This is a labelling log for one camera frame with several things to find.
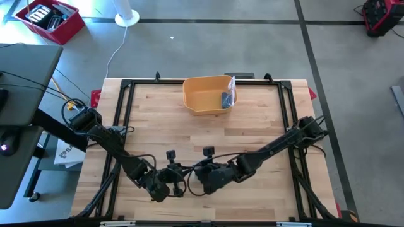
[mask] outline gray floor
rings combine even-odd
[[[115,15],[110,1],[66,2],[79,8],[82,16]],[[306,20],[362,20],[352,10],[363,3],[361,0],[300,2]],[[13,1],[0,3],[2,17]],[[17,10],[24,3],[21,1]],[[298,18],[294,0],[130,0],[130,3],[142,18],[148,19]],[[359,217],[368,223],[402,225],[404,118],[389,87],[403,76],[400,47],[404,40],[391,32],[385,37],[369,38],[361,25],[308,25],[307,29]],[[395,30],[404,34],[404,26]],[[0,27],[0,33],[0,42],[44,43],[18,21],[8,21]],[[123,33],[124,29],[113,23],[87,22],[64,46],[57,68],[86,93],[100,88],[105,65],[122,42]],[[300,25],[140,23],[129,28],[126,44],[112,61],[109,76],[151,78],[156,71],[164,78],[224,72],[254,72],[258,78],[269,72],[274,78],[307,79],[317,91]],[[66,93],[85,99],[58,73],[54,77]],[[319,100],[313,103],[316,114],[322,114]],[[60,100],[45,95],[40,107],[60,120],[60,104]],[[324,146],[335,197],[344,208],[328,139]],[[77,173],[44,173],[36,189],[43,193],[43,200],[31,204],[19,192],[11,209],[0,211],[0,223],[68,217],[77,180]]]

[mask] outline wooden table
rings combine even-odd
[[[121,79],[105,79],[98,111],[103,125],[112,125]],[[292,80],[298,117],[314,115],[306,80]],[[237,103],[230,113],[192,116],[182,101],[182,86],[167,84],[136,85],[125,149],[131,154],[153,154],[157,167],[168,164],[165,152],[174,149],[177,162],[189,166],[204,158],[202,148],[215,146],[216,154],[254,151],[283,134],[282,113],[275,86],[238,86]],[[126,108],[124,100],[120,125]],[[100,187],[106,152],[93,147],[86,153],[71,214],[78,214]],[[229,157],[219,158],[226,162]],[[337,215],[324,154],[309,148],[307,165],[312,188],[331,214]],[[191,177],[193,191],[202,185]],[[108,196],[104,200],[107,208]],[[306,214],[307,197],[302,193]],[[281,152],[263,163],[252,178],[230,183],[212,195],[150,200],[145,189],[138,189],[121,171],[114,217],[174,221],[285,221],[297,217],[296,201],[288,153]]]

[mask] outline red bin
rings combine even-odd
[[[44,38],[47,38],[59,45],[64,45],[71,39],[71,37],[76,35],[76,33],[78,33],[78,31],[80,31],[85,26],[83,19],[78,14],[78,9],[75,7],[72,7],[66,3],[61,3],[56,0],[35,0],[32,3],[30,3],[30,9],[35,8],[39,4],[47,6],[52,10],[55,9],[53,7],[53,4],[62,4],[66,7],[75,10],[75,12],[71,16],[69,16],[64,22],[62,22],[55,30],[51,32],[35,24],[34,24],[35,29],[38,32],[36,32],[33,29],[32,27],[33,25],[31,24],[31,22],[25,18],[25,15],[28,13],[27,7],[24,7],[17,14],[15,14],[15,18],[22,21],[25,24],[25,26],[27,26],[32,32],[35,32]]]

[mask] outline gray desk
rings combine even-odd
[[[32,125],[27,127],[32,129],[24,130],[28,130],[29,132],[35,131],[35,133],[24,131],[21,135],[20,148],[16,154],[10,157],[0,156],[0,180],[2,183],[2,187],[0,187],[0,209],[8,208],[13,202],[34,151],[41,150],[42,154],[35,156],[42,158],[44,150],[37,148],[37,142],[42,130],[82,151],[85,151],[87,146],[86,137],[76,135],[65,125],[38,109],[39,103],[45,93],[44,91],[1,85],[18,84],[44,89],[43,86],[48,86],[51,80],[61,53],[62,47],[55,45],[19,44],[0,48],[0,71],[7,72],[0,76],[0,88],[9,91],[6,104],[0,112],[0,129],[3,131],[4,127],[27,127],[28,125]],[[8,73],[31,79],[43,86],[17,78]],[[41,164],[41,161],[38,161],[35,166],[25,192],[25,197],[30,197],[33,193],[40,174],[39,164]]]
[[[0,71],[17,74],[43,85],[48,85],[59,58],[60,46],[12,45],[0,49]],[[18,84],[42,88],[35,83],[3,74],[0,84]],[[0,112],[0,125],[27,126],[31,124],[35,111],[44,95],[32,88],[0,85],[9,91],[9,98]]]
[[[41,127],[36,126],[25,127],[21,134],[18,151],[9,157],[0,155],[0,209],[7,209],[12,205],[42,130]]]

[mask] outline red equipment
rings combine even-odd
[[[384,36],[404,16],[404,1],[367,0],[362,8],[367,35]]]
[[[71,16],[69,16],[66,20],[64,20],[64,22],[62,22],[58,27],[56,27],[55,30],[51,32],[35,24],[35,29],[33,28],[31,22],[25,18],[25,15],[28,13],[27,7],[24,7],[17,14],[15,14],[15,18],[22,21],[25,26],[27,26],[32,32],[38,33],[38,35],[42,37],[45,37],[59,45],[64,45],[66,42],[69,41],[69,39],[76,35],[76,33],[78,33],[85,26],[83,19],[78,14],[78,9],[75,7],[56,0],[34,0],[34,2],[30,3],[30,9],[35,9],[35,7],[39,4],[47,6],[51,10],[55,10],[52,6],[53,4],[60,4],[75,10],[75,12]]]

